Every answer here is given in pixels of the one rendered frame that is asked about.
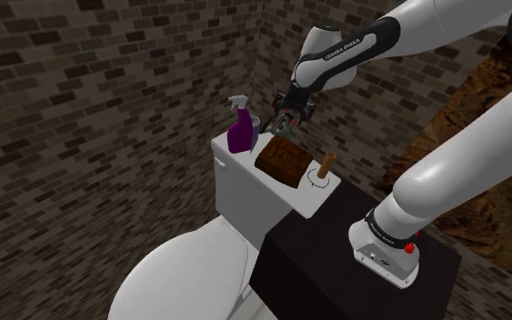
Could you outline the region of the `brown square box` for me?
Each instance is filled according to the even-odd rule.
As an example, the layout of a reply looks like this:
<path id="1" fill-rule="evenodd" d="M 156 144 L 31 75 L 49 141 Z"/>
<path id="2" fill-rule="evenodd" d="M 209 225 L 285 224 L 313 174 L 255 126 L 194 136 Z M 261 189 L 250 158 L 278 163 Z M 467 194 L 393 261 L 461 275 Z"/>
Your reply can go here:
<path id="1" fill-rule="evenodd" d="M 277 182 L 298 188 L 313 156 L 284 137 L 274 135 L 255 160 L 255 167 Z"/>

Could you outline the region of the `purple spray bottle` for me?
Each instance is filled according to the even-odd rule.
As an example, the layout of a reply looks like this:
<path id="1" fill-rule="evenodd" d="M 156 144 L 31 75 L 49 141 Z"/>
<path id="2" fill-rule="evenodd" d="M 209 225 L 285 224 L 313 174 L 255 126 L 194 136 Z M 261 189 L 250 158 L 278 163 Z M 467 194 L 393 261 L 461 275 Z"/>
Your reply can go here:
<path id="1" fill-rule="evenodd" d="M 226 134 L 228 151 L 232 154 L 242 153 L 251 149 L 253 135 L 252 120 L 246 109 L 248 97 L 233 95 L 228 100 L 232 102 L 231 109 L 237 111 L 237 121 Z"/>

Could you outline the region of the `white toilet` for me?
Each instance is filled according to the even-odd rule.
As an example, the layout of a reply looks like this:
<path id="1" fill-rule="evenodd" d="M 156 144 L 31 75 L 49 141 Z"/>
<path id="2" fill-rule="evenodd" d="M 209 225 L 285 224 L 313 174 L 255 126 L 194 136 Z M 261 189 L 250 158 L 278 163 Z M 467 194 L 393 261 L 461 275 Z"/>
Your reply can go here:
<path id="1" fill-rule="evenodd" d="M 309 218 L 335 191 L 334 173 L 306 166 L 296 188 L 254 165 L 270 142 L 232 154 L 226 135 L 211 142 L 217 218 L 146 255 L 115 294 L 107 320 L 230 320 L 251 292 L 249 279 L 266 233 L 290 212 Z"/>

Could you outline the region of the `dark robot stand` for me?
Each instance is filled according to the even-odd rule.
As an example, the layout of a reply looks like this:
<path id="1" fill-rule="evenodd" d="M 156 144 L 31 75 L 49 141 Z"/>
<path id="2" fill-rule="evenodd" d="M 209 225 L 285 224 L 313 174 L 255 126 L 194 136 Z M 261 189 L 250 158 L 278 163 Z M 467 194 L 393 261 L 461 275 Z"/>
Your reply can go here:
<path id="1" fill-rule="evenodd" d="M 290 212 L 265 237 L 250 284 L 277 320 L 444 320 L 461 255 L 419 234 L 419 273 L 399 289 L 353 256 L 349 227 L 377 201 L 342 181 L 306 219 Z"/>

